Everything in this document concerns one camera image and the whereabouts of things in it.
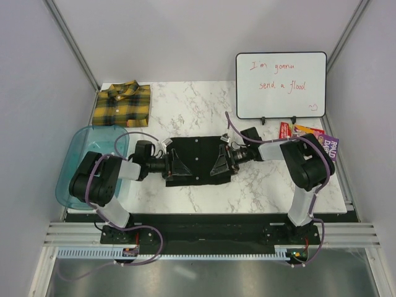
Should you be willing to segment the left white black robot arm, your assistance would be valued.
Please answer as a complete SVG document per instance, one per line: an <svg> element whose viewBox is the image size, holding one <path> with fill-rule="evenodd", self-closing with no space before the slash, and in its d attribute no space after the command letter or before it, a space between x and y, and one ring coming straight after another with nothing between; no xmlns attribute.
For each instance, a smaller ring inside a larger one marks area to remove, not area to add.
<svg viewBox="0 0 396 297"><path fill-rule="evenodd" d="M115 227L114 236L122 243L133 241L136 229L128 224L130 213L115 194L120 179L142 181L150 173L160 173L165 180L173 181L193 175L176 150L157 158L152 153L154 148L150 141L139 140L130 159L89 151L69 183L70 195L86 203Z"/></svg>

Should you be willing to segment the black long sleeve shirt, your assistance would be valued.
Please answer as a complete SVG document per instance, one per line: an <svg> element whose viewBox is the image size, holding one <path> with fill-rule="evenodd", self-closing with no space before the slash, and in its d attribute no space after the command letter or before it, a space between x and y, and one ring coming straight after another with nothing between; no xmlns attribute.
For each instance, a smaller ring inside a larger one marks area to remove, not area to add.
<svg viewBox="0 0 396 297"><path fill-rule="evenodd" d="M231 181L230 173L210 175L224 143L219 136L172 137L171 140L166 150L174 150L191 175L172 176L166 179L166 187L220 185Z"/></svg>

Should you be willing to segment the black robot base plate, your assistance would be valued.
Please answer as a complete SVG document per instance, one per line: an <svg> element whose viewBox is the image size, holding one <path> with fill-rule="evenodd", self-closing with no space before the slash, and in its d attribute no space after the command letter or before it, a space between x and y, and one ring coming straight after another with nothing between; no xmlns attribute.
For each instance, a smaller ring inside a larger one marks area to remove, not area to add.
<svg viewBox="0 0 396 297"><path fill-rule="evenodd" d="M276 246L320 243L313 223L293 227L285 214L135 214L119 231L103 226L101 244L137 244L154 254L167 252L270 252Z"/></svg>

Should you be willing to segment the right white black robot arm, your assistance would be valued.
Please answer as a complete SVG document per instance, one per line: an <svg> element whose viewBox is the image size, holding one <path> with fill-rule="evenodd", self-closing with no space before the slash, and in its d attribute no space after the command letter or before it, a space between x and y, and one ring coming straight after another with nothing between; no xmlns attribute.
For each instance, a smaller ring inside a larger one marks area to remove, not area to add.
<svg viewBox="0 0 396 297"><path fill-rule="evenodd" d="M318 192L335 173L334 163L313 133L264 142L252 127L241 131L244 144L234 149L220 137L222 144L216 162L209 171L210 177L224 174L234 175L239 165L249 161L283 160L291 180L295 184L288 221L283 228L284 238L289 243L298 243L306 236L304 226L313 221L313 208Z"/></svg>

